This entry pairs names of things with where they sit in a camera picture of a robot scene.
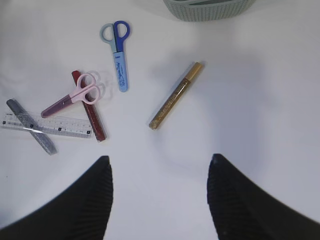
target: gold glitter pen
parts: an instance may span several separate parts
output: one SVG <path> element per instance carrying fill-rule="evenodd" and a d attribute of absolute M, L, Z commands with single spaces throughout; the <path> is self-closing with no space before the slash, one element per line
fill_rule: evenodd
<path fill-rule="evenodd" d="M 165 117 L 168 115 L 168 113 L 176 104 L 176 102 L 179 100 L 179 98 L 184 94 L 184 92 L 189 88 L 189 86 L 194 81 L 194 79 L 199 75 L 203 67 L 204 66 L 199 62 L 196 62 L 193 65 L 191 70 L 187 73 L 184 79 L 176 87 L 176 89 L 173 91 L 171 96 L 165 101 L 165 103 L 160 108 L 158 113 L 154 116 L 152 121 L 149 123 L 149 127 L 152 130 L 156 130 L 159 127 L 161 122 L 165 119 Z"/>

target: gold pen cap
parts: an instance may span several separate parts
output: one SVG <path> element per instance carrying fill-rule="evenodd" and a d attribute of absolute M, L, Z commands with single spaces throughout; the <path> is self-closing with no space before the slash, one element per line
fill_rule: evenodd
<path fill-rule="evenodd" d="M 204 66 L 201 63 L 196 62 L 184 78 L 187 79 L 189 82 L 192 82 L 199 75 L 203 67 Z"/>

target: pink scissors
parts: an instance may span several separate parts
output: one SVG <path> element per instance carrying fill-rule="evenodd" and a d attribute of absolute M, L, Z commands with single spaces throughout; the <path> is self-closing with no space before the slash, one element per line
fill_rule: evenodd
<path fill-rule="evenodd" d="M 85 77 L 90 77 L 92 82 L 88 86 L 82 88 L 81 82 L 85 80 Z M 86 94 L 89 94 L 94 90 L 96 90 L 95 99 L 93 99 L 92 101 L 87 100 Z M 95 77 L 92 76 L 90 73 L 85 73 L 78 78 L 75 90 L 72 93 L 65 96 L 64 98 L 62 98 L 61 100 L 57 101 L 55 104 L 48 107 L 46 110 L 44 110 L 41 113 L 41 117 L 43 117 L 44 119 L 47 117 L 50 117 L 51 115 L 59 112 L 60 110 L 72 104 L 75 104 L 76 102 L 79 102 L 79 101 L 83 101 L 86 104 L 93 105 L 99 100 L 99 98 L 100 98 L 100 89 L 97 87 Z"/>

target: scissors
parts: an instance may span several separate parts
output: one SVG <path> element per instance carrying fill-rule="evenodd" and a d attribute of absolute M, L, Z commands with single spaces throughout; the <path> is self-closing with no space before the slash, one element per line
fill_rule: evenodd
<path fill-rule="evenodd" d="M 123 37 L 119 35 L 119 24 L 123 24 L 126 27 L 126 33 Z M 112 39 L 108 40 L 105 38 L 104 33 L 107 28 L 111 28 Z M 128 90 L 128 76 L 127 76 L 127 65 L 124 52 L 124 42 L 129 37 L 130 26 L 125 21 L 116 21 L 114 24 L 108 23 L 104 25 L 100 30 L 100 38 L 105 43 L 111 46 L 111 50 L 114 57 L 114 64 L 116 70 L 116 76 L 118 79 L 118 85 L 120 92 L 126 92 Z"/>
<path fill-rule="evenodd" d="M 92 82 L 88 86 L 85 86 L 82 88 L 81 83 L 82 83 L 82 81 L 85 80 L 85 77 L 90 77 Z M 53 105 L 51 105 L 50 107 L 48 107 L 43 112 L 41 112 L 41 117 L 43 117 L 44 119 L 47 117 L 50 117 L 51 115 L 59 112 L 60 110 L 66 108 L 72 104 L 75 104 L 76 102 L 79 102 L 79 101 L 83 101 L 89 105 L 95 104 L 100 98 L 100 89 L 97 87 L 96 82 L 97 81 L 96 81 L 95 77 L 92 76 L 90 73 L 82 74 L 78 78 L 75 90 L 72 93 L 65 96 L 64 98 L 62 98 L 61 100 L 59 100 L 56 103 L 54 103 Z M 97 92 L 95 98 L 88 100 L 86 98 L 86 94 L 89 94 L 90 92 L 93 92 L 95 90 Z"/>

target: ruler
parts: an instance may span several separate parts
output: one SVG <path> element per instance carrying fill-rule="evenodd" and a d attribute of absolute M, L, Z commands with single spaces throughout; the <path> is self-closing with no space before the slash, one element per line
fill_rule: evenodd
<path fill-rule="evenodd" d="M 68 117 L 51 116 L 42 118 L 40 114 L 28 113 L 37 124 L 33 129 L 34 122 L 29 123 L 29 127 L 22 125 L 20 120 L 12 112 L 5 112 L 1 120 L 0 128 L 18 131 L 34 131 L 59 136 L 88 139 L 93 136 L 93 129 L 88 120 L 74 119 Z"/>

